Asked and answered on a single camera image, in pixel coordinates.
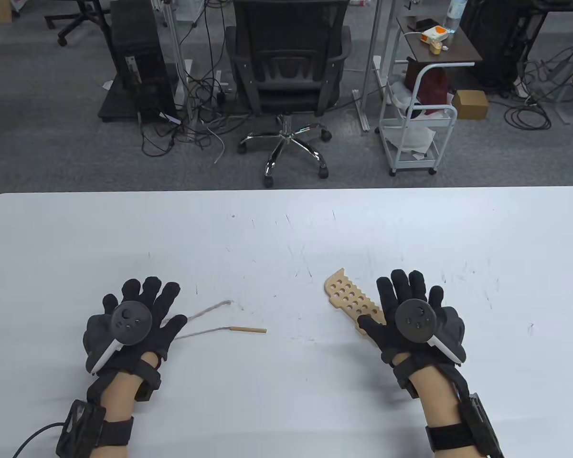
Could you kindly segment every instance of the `chair base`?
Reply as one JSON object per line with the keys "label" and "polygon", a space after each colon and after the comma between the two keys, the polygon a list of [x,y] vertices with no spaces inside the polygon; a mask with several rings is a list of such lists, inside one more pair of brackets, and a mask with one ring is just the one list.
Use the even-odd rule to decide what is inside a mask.
{"label": "chair base", "polygon": [[280,132],[265,132],[265,133],[249,133],[238,144],[238,153],[244,154],[246,152],[246,142],[252,139],[279,139],[278,144],[274,150],[270,153],[267,162],[265,163],[265,170],[263,172],[263,186],[273,187],[274,178],[272,177],[272,171],[282,154],[285,146],[293,142],[299,148],[304,150],[306,153],[314,157],[318,163],[318,176],[319,178],[325,179],[329,176],[329,170],[327,168],[327,163],[324,161],[324,157],[319,153],[313,146],[300,140],[297,136],[303,133],[309,132],[313,129],[321,129],[321,139],[324,142],[328,142],[331,139],[331,133],[327,130],[327,127],[320,123],[312,123],[307,126],[303,126],[296,131],[291,127],[292,116],[291,115],[278,115],[276,116],[276,122],[282,126]]}
{"label": "chair base", "polygon": [[108,27],[104,15],[110,14],[110,9],[102,9],[97,1],[94,1],[95,10],[86,5],[82,0],[79,0],[76,3],[79,7],[79,13],[59,14],[44,17],[44,21],[47,23],[47,27],[49,29],[55,29],[55,21],[72,20],[59,33],[57,33],[57,43],[60,46],[66,46],[68,44],[66,36],[85,21],[94,22],[94,24],[98,25],[100,28]]}

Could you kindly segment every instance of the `cardboard box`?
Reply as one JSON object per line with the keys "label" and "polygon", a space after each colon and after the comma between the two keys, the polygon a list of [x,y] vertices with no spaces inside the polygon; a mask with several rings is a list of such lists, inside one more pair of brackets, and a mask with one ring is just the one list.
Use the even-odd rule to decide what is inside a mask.
{"label": "cardboard box", "polygon": [[486,119],[488,99],[481,90],[459,90],[452,100],[459,119]]}

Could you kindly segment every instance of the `chair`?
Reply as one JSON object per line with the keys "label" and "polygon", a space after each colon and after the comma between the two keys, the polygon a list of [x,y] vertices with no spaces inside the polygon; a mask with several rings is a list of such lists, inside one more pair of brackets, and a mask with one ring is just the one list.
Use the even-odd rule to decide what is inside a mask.
{"label": "chair", "polygon": [[[94,5],[94,9],[88,8],[86,2],[90,1]],[[59,33],[57,33],[57,43],[60,46],[66,46],[68,42],[66,41],[66,35],[72,32],[75,28],[80,26],[85,21],[91,21],[99,28],[105,36],[110,36],[110,27],[106,22],[105,14],[110,14],[110,9],[102,9],[99,0],[76,0],[76,4],[79,6],[79,13],[73,14],[59,14],[53,16],[45,16],[44,20],[47,22],[47,27],[49,29],[55,29],[54,21],[61,21],[66,19],[72,19],[67,26],[65,26]]]}
{"label": "chair", "polygon": [[272,187],[272,171],[285,146],[293,142],[318,163],[318,176],[329,176],[323,156],[298,137],[321,129],[320,123],[293,129],[293,113],[322,116],[340,96],[344,60],[350,53],[350,28],[343,26],[348,0],[234,0],[236,26],[225,30],[238,96],[255,116],[276,115],[278,132],[249,133],[238,144],[246,152],[252,139],[279,139],[265,164],[263,185]]}

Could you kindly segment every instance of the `forearm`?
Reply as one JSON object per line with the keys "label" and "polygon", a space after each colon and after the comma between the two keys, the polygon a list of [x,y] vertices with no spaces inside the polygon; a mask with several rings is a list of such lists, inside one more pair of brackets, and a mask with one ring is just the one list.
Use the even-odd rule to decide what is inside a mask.
{"label": "forearm", "polygon": [[[402,362],[409,355],[397,355],[394,364]],[[458,399],[452,384],[433,366],[413,373],[409,378],[418,395],[429,427],[456,425],[461,423]],[[435,458],[479,458],[476,447],[455,448],[435,452]]]}
{"label": "forearm", "polygon": [[[154,353],[145,353],[142,359],[151,366],[158,364]],[[142,379],[137,375],[118,373],[102,394],[101,406],[106,409],[105,421],[126,421],[134,412],[134,398]],[[127,458],[127,447],[98,447],[90,458]]]}

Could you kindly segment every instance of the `perforated wooden piece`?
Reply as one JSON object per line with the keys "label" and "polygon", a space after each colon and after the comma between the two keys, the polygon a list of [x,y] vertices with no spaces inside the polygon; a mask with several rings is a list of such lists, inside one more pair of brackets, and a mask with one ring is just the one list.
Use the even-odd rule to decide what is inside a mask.
{"label": "perforated wooden piece", "polygon": [[369,314],[378,323],[386,324],[384,313],[380,307],[376,306],[369,297],[357,288],[356,284],[346,277],[344,269],[340,269],[327,279],[325,292],[329,296],[329,302],[335,308],[341,308],[354,320],[354,325],[361,334],[367,335],[367,332],[363,331],[357,323],[357,318],[360,315]]}

